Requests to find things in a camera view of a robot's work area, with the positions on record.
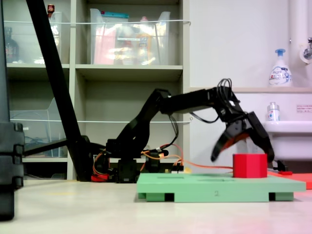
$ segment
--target floor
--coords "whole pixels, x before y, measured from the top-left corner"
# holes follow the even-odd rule
[[[312,191],[294,202],[146,203],[135,184],[25,181],[0,234],[311,234]]]

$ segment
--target red cube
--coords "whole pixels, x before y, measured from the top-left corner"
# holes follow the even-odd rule
[[[268,159],[266,154],[233,155],[233,177],[266,178],[268,177]]]

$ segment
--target plastic storage box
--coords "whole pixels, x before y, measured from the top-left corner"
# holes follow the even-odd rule
[[[58,54],[61,63],[69,63],[70,25],[59,24],[60,22],[68,22],[68,20],[62,12],[53,13],[50,24],[58,48]],[[5,36],[7,62],[44,64],[32,23],[5,22],[4,27],[7,31],[10,31],[10,35],[8,35],[8,32],[5,33],[7,34]],[[13,46],[17,44],[16,55],[10,59],[8,59],[8,54],[12,52],[12,48],[7,46],[8,43],[13,44]]]
[[[168,22],[108,23],[101,12],[90,9],[91,64],[168,65]],[[159,20],[169,20],[163,12]]]
[[[10,111],[12,122],[23,125],[25,133],[25,149],[65,138],[55,99],[47,110]],[[39,153],[36,157],[67,157],[67,147],[60,147]]]

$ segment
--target faucet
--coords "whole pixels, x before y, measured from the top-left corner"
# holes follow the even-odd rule
[[[309,47],[304,50],[303,57],[305,59],[312,59],[312,38],[308,38]]]

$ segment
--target green platform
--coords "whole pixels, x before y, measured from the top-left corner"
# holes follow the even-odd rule
[[[269,176],[233,178],[232,174],[149,174],[137,181],[139,199],[174,202],[293,201],[293,193],[306,190],[304,182]]]

